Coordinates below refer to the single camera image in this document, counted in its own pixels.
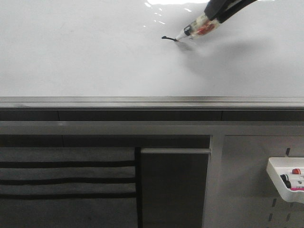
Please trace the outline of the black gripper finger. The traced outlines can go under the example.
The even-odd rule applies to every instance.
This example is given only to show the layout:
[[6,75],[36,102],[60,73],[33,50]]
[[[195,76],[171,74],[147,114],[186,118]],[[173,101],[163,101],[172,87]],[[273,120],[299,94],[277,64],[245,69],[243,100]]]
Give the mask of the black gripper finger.
[[210,0],[204,9],[204,13],[209,20],[214,20],[226,11],[234,2],[234,0]]
[[255,2],[256,0],[237,0],[231,3],[226,10],[223,11],[218,17],[217,20],[219,23],[224,23],[226,20],[231,18],[233,15],[238,13],[244,7],[248,6],[249,4]]

